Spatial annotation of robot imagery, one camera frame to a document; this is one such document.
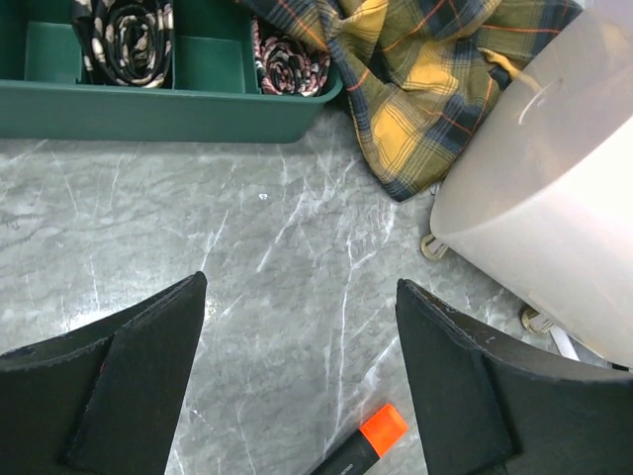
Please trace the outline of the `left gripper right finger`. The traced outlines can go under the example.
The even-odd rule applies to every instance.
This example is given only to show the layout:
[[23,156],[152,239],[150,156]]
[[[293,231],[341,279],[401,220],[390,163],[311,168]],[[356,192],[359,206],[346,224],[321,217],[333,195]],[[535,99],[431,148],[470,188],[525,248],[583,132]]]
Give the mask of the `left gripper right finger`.
[[398,283],[396,318],[431,474],[628,474],[632,376],[542,350]]

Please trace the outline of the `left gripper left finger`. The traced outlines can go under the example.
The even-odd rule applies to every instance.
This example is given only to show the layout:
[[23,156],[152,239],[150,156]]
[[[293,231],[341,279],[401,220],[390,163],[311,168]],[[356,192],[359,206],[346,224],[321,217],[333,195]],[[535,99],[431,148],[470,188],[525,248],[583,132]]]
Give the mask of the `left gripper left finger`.
[[205,315],[198,271],[1,356],[4,474],[162,474]]

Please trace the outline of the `round cream drawer organizer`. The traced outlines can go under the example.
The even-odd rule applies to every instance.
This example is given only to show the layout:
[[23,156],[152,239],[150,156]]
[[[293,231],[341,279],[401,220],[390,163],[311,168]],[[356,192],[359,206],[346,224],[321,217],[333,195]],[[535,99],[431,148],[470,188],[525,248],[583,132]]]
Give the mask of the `round cream drawer organizer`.
[[452,250],[603,359],[632,363],[632,5],[591,1],[511,82],[440,185]]

